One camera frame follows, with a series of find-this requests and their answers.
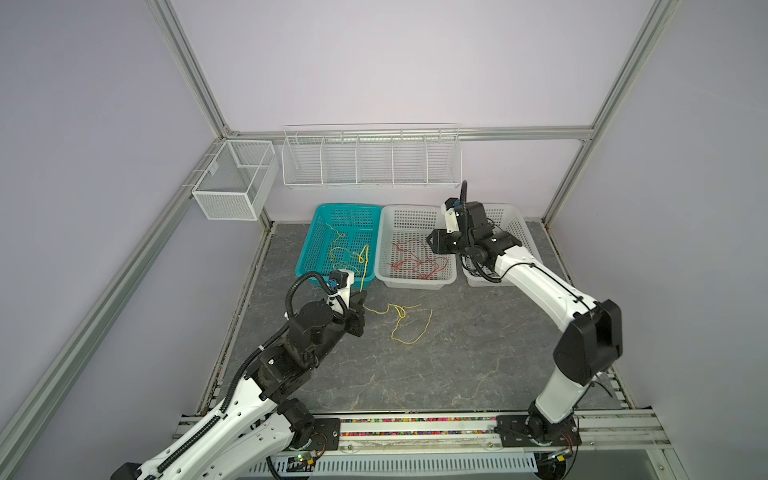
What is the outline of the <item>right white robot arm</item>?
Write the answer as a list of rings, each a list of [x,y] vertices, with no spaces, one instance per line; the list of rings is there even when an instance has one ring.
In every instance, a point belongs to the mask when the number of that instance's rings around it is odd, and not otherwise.
[[[513,284],[557,326],[561,337],[553,351],[554,371],[513,432],[541,446],[573,442],[576,406],[623,354],[621,309],[553,273],[517,237],[497,228],[482,203],[467,199],[467,190],[463,181],[459,195],[445,201],[445,227],[433,230],[427,244],[435,254],[456,256],[474,277]]]

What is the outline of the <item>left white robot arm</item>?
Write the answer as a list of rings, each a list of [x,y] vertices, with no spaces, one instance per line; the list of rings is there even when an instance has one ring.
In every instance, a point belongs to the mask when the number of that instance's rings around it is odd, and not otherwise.
[[[364,332],[366,294],[347,269],[298,277],[283,326],[238,367],[223,399],[169,447],[125,463],[115,479],[236,479],[287,448],[309,445],[313,415],[294,393],[345,335]]]

